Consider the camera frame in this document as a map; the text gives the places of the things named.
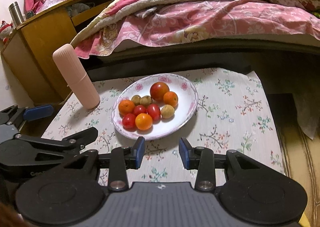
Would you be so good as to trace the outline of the orange round tomato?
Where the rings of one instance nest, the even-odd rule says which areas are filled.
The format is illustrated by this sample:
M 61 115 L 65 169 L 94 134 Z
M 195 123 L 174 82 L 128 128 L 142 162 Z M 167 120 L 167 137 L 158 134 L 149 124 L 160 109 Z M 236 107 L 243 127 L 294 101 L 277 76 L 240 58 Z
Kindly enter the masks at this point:
M 140 113 L 136 118 L 135 118 L 135 125 L 137 129 L 141 131 L 146 131 L 150 129 L 153 125 L 153 120 L 150 115 L 147 113 Z

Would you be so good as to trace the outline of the red cherry tomato with stem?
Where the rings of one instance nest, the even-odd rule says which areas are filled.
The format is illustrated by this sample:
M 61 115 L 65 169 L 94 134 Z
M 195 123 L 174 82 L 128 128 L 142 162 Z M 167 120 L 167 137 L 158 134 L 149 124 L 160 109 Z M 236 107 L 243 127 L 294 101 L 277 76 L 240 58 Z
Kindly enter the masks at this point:
M 138 116 L 141 113 L 147 113 L 147 109 L 143 105 L 137 105 L 133 110 L 133 114 Z

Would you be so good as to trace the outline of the small orange tangerine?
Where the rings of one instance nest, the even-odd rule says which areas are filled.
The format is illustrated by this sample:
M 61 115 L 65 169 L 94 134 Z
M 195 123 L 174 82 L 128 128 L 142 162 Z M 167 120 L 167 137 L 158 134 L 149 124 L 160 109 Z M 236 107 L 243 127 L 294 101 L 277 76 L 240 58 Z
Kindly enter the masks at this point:
M 134 102 L 128 99 L 124 99 L 118 104 L 118 110 L 121 116 L 133 113 L 135 107 Z

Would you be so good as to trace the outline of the red oval cherry tomato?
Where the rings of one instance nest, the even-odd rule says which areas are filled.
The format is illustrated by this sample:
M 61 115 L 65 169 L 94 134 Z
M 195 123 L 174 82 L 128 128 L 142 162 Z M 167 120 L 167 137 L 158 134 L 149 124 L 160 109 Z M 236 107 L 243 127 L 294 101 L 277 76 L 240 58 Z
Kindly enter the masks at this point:
M 161 111 L 157 104 L 151 104 L 147 107 L 147 113 L 151 116 L 152 120 L 157 122 L 161 119 Z

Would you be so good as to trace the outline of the brown longan fruit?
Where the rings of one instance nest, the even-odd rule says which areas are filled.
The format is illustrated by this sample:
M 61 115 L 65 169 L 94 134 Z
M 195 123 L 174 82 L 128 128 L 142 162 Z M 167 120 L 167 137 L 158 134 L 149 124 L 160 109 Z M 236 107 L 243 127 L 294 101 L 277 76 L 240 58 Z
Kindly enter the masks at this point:
M 153 103 L 153 100 L 152 100 L 151 96 L 144 96 L 144 97 L 140 98 L 139 103 L 140 103 L 140 105 L 147 108 L 149 105 L 151 105 Z

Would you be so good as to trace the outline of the floral tablecloth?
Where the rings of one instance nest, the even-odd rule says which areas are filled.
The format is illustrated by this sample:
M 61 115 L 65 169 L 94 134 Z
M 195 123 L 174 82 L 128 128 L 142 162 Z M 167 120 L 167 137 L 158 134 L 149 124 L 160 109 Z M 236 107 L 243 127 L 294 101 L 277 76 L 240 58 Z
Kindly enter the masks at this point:
M 266 94 L 254 72 L 240 74 L 223 68 L 184 71 L 197 90 L 197 109 L 189 122 L 173 134 L 146 142 L 145 155 L 138 170 L 129 170 L 129 182 L 194 182 L 196 171 L 183 167 L 178 141 L 187 138 L 192 146 L 204 146 L 216 154 L 233 149 L 283 172 L 283 159 L 276 127 Z M 43 138 L 64 137 L 95 127 L 99 135 L 91 148 L 101 154 L 133 141 L 122 136 L 112 123 L 112 109 L 121 93 L 139 78 L 99 81 L 95 87 L 100 104 L 85 110 L 71 96 L 45 130 Z

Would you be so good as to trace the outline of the wooden nightstand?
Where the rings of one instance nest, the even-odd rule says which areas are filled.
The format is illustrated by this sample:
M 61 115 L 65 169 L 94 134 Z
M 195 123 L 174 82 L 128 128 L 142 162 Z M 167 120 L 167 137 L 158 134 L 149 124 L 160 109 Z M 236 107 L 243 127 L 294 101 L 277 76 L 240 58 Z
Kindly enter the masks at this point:
M 1 55 L 35 105 L 59 103 L 71 93 L 52 54 L 70 43 L 114 0 L 66 0 L 19 25 Z

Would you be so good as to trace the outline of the small brown longan on plate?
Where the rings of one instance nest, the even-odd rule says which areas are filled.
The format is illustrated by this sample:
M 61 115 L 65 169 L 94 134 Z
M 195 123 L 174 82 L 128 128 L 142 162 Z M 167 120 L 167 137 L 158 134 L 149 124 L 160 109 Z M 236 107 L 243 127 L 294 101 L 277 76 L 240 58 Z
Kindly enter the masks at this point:
M 131 98 L 131 101 L 135 104 L 135 106 L 138 106 L 140 105 L 140 99 L 141 97 L 136 94 Z

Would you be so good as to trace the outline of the white floral plate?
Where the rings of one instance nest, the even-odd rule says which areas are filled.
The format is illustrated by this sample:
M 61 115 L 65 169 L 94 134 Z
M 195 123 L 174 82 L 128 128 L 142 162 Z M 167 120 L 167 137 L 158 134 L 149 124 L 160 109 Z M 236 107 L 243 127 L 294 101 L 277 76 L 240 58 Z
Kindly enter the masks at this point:
M 188 79 L 173 73 L 144 77 L 129 85 L 113 106 L 112 122 L 124 137 L 147 141 L 184 126 L 197 108 L 198 93 Z

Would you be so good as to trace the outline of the large red tomato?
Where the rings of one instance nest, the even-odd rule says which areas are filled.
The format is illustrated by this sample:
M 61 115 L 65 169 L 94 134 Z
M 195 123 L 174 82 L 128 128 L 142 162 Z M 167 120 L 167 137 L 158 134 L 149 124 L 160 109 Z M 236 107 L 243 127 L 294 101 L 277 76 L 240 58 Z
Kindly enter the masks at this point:
M 163 102 L 163 96 L 169 91 L 168 85 L 159 81 L 150 87 L 150 96 L 156 102 Z

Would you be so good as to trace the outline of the pink ribbed cylinder container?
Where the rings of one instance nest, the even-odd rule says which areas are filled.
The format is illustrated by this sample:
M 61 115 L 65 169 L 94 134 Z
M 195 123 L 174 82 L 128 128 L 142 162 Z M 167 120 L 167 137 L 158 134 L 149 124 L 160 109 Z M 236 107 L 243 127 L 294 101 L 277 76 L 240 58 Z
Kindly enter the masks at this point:
M 53 61 L 82 106 L 87 110 L 95 108 L 100 103 L 99 93 L 71 44 L 58 48 L 53 53 Z

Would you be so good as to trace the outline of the santa figurine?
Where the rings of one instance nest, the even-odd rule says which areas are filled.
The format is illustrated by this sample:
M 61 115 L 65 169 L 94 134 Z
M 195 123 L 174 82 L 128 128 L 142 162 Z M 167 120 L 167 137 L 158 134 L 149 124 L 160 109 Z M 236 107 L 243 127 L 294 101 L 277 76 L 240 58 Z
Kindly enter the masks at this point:
M 1 27 L 0 27 L 0 39 L 3 41 L 4 44 L 8 40 L 10 34 L 12 33 L 12 28 L 13 28 L 12 24 L 9 24 L 4 20 L 2 21 Z

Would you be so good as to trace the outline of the steel thermos bottle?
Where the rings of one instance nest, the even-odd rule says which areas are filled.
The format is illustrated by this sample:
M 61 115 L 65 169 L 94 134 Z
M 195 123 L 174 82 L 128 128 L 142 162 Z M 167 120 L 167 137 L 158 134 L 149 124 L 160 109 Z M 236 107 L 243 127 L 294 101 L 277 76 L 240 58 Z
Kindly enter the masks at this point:
M 19 25 L 21 25 L 24 22 L 24 18 L 21 13 L 18 2 L 13 2 L 9 6 L 9 12 L 10 12 L 10 15 L 11 15 L 11 18 L 12 18 L 12 21 L 13 21 L 15 27 L 18 27 Z

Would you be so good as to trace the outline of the pink floral quilt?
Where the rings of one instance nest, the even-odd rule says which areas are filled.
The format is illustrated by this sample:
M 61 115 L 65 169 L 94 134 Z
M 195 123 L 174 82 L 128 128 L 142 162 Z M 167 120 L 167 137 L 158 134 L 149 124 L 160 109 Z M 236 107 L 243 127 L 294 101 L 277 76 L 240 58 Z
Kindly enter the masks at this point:
M 72 40 L 78 57 L 213 38 L 319 46 L 319 0 L 114 0 Z

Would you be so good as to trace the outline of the dark bed frame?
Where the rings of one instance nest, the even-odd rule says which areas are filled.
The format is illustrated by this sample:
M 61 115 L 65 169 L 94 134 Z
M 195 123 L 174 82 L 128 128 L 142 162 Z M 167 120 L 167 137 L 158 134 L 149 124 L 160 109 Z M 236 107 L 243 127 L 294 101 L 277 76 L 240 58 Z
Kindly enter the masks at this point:
M 319 99 L 319 48 L 257 39 L 208 39 L 162 48 L 145 46 L 90 56 L 82 65 L 91 80 L 147 76 L 220 67 L 259 76 L 267 93 Z

